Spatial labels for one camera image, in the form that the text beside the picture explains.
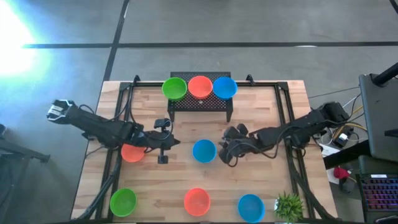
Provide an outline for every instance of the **green bowl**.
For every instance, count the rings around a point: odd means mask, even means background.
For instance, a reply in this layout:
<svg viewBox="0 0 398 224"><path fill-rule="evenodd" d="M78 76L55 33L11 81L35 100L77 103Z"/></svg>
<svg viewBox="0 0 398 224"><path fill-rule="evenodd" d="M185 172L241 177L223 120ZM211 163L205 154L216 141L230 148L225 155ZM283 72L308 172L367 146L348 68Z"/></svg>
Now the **green bowl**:
<svg viewBox="0 0 398 224"><path fill-rule="evenodd" d="M163 94L172 101L182 100L187 93L187 83L181 78L169 78L162 85Z"/></svg>
<svg viewBox="0 0 398 224"><path fill-rule="evenodd" d="M130 189L119 189L111 197L111 211L118 217L126 217L134 211L137 196Z"/></svg>

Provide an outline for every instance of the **bowl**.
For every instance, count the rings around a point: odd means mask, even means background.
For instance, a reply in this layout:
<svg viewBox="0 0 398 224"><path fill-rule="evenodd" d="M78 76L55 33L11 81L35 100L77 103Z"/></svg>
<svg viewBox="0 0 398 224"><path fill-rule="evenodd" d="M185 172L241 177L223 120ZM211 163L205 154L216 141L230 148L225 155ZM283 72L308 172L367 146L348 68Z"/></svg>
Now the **bowl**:
<svg viewBox="0 0 398 224"><path fill-rule="evenodd" d="M238 202L238 212L248 223L260 222L266 214L266 206L257 195L247 194Z"/></svg>
<svg viewBox="0 0 398 224"><path fill-rule="evenodd" d="M163 94L172 101L182 100L187 93L187 83L177 77L169 78L162 85Z"/></svg>
<svg viewBox="0 0 398 224"><path fill-rule="evenodd" d="M123 144L121 154L122 158L127 162L138 162L144 157L144 151L145 147Z"/></svg>
<svg viewBox="0 0 398 224"><path fill-rule="evenodd" d="M238 85L230 77L221 77L217 78L217 80L214 82L213 91L218 98L222 100L229 100L238 91Z"/></svg>
<svg viewBox="0 0 398 224"><path fill-rule="evenodd" d="M192 147L192 155L198 162L211 162L217 155L216 145L207 139L199 140Z"/></svg>
<svg viewBox="0 0 398 224"><path fill-rule="evenodd" d="M131 189L119 189L111 197L109 206L114 215L126 217L134 211L137 205L137 196Z"/></svg>
<svg viewBox="0 0 398 224"><path fill-rule="evenodd" d="M185 194L184 208L190 215L202 216L210 208L210 196L201 188L191 189Z"/></svg>
<svg viewBox="0 0 398 224"><path fill-rule="evenodd" d="M213 83L211 80L204 76L193 77L188 83L189 92L196 99L202 100L210 95L213 90Z"/></svg>

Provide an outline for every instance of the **red bowl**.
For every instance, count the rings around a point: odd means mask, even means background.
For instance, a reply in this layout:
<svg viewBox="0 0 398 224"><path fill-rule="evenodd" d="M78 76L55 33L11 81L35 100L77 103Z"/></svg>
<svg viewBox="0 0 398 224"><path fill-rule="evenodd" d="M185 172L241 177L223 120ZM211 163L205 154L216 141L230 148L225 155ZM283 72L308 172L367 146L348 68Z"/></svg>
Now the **red bowl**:
<svg viewBox="0 0 398 224"><path fill-rule="evenodd" d="M123 144L121 154L122 158L127 162L138 162L144 157L144 151L145 147Z"/></svg>
<svg viewBox="0 0 398 224"><path fill-rule="evenodd" d="M199 100L205 99L213 90L213 83L204 76L193 77L188 83L189 92Z"/></svg>
<svg viewBox="0 0 398 224"><path fill-rule="evenodd" d="M200 188L191 189L185 195L184 208L190 215L202 216L210 208L210 196L206 190Z"/></svg>

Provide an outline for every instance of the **keyboard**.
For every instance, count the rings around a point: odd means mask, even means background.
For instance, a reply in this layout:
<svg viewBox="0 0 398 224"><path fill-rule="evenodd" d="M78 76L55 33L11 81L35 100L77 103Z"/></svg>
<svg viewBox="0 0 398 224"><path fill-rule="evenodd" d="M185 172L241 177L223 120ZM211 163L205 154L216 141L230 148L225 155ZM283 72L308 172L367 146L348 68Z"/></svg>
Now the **keyboard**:
<svg viewBox="0 0 398 224"><path fill-rule="evenodd" d="M398 212L398 174L356 176L364 212Z"/></svg>

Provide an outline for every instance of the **mesh shelf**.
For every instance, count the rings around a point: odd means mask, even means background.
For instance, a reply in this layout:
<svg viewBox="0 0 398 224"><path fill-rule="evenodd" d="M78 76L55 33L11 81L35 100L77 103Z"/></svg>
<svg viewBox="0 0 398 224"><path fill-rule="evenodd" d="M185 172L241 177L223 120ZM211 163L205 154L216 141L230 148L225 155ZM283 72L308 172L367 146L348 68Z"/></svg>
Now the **mesh shelf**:
<svg viewBox="0 0 398 224"><path fill-rule="evenodd" d="M230 72L172 72L170 77L182 78L188 85L193 77L199 75L209 78L213 83L219 77L231 77ZM232 99L226 101L219 99L214 92L211 92L206 99L198 100L187 91L184 99L177 102L169 100L167 111L172 120L174 120L175 111L225 111L227 112L227 121L229 121L233 111L233 103Z"/></svg>

